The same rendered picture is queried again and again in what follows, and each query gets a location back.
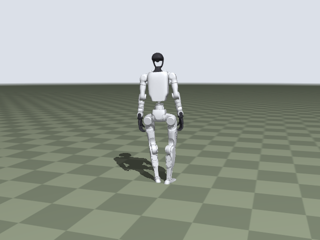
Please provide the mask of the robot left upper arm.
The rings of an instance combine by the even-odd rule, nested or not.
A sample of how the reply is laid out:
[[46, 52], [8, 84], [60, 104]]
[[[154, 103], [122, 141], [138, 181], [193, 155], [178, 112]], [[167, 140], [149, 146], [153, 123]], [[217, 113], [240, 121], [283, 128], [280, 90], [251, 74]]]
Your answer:
[[147, 80], [147, 74], [142, 74], [140, 76], [140, 85], [139, 85], [139, 90], [140, 90], [140, 95], [139, 95], [139, 99], [140, 100], [146, 100], [147, 98], [147, 94], [145, 94], [145, 91], [146, 91], [146, 82], [148, 81]]

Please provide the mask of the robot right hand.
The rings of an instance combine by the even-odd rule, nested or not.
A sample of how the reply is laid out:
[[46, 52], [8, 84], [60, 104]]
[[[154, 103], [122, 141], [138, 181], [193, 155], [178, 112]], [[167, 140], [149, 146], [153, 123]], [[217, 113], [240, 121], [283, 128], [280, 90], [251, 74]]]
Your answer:
[[178, 116], [178, 118], [179, 118], [179, 122], [178, 122], [178, 124], [177, 124], [177, 126], [179, 125], [179, 128], [177, 129], [178, 131], [181, 131], [182, 129], [183, 129], [183, 127], [184, 127], [184, 120], [183, 120], [183, 113], [182, 112], [180, 112], [179, 113], [179, 116]]

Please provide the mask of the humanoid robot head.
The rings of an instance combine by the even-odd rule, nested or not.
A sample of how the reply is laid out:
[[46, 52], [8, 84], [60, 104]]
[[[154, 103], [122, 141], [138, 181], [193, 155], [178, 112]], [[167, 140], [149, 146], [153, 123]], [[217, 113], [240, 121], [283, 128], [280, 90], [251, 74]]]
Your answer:
[[[163, 55], [161, 54], [161, 53], [154, 53], [153, 55], [152, 55], [152, 61], [153, 61], [153, 64], [154, 64], [154, 66], [155, 66], [155, 70], [153, 71], [153, 72], [163, 72], [162, 70], [161, 70], [161, 68], [162, 68], [162, 66], [163, 66], [163, 63], [164, 63], [164, 57], [163, 57]], [[155, 65], [155, 62], [159, 62], [159, 61], [162, 61], [162, 64], [161, 64], [161, 66], [156, 66]]]

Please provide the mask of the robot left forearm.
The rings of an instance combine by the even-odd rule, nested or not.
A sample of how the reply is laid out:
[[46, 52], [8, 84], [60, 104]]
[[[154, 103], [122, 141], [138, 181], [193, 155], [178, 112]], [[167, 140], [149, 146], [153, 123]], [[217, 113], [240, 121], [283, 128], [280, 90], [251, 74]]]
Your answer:
[[143, 100], [140, 100], [140, 94], [138, 96], [138, 113], [137, 113], [137, 117], [138, 117], [138, 114], [140, 113], [141, 114], [141, 117], [144, 116], [143, 112], [144, 112], [144, 104], [145, 102]]

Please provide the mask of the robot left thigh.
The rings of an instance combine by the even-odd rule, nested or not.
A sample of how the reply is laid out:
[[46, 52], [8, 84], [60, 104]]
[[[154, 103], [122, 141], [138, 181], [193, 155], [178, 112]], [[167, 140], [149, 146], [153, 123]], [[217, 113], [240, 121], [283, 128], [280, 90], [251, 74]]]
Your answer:
[[155, 122], [153, 121], [152, 118], [153, 114], [147, 114], [143, 122], [145, 124], [145, 131], [147, 133], [147, 138], [148, 138], [148, 143], [149, 146], [151, 146], [152, 149], [152, 154], [158, 153], [158, 146], [156, 145], [156, 140], [155, 140]]

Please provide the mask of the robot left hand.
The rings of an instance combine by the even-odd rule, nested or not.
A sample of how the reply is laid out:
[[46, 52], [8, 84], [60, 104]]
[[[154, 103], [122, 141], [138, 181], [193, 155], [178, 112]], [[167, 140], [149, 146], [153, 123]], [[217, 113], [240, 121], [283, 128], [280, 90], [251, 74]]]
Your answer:
[[138, 125], [139, 125], [139, 130], [142, 131], [142, 132], [145, 132], [145, 130], [143, 129], [143, 127], [145, 128], [145, 126], [143, 125], [143, 122], [142, 122], [142, 115], [141, 113], [138, 113]]

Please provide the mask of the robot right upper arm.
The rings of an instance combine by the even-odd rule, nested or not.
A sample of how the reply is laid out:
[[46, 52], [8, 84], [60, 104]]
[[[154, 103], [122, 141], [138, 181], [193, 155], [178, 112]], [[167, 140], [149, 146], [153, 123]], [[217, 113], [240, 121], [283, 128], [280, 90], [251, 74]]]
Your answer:
[[168, 74], [168, 79], [171, 80], [171, 88], [173, 93], [172, 97], [173, 99], [178, 99], [179, 98], [179, 94], [178, 94], [178, 81], [177, 81], [177, 76], [173, 73], [173, 72], [167, 72]]

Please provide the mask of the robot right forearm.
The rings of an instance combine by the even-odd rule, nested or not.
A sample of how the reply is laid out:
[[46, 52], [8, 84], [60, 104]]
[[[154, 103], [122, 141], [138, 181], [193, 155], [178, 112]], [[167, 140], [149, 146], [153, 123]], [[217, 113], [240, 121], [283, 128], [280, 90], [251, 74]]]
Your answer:
[[178, 92], [178, 96], [179, 96], [179, 98], [174, 100], [174, 103], [175, 103], [177, 115], [180, 116], [179, 115], [180, 112], [182, 112], [182, 114], [184, 114], [184, 113], [182, 111], [181, 97], [180, 97], [180, 93], [179, 92]]

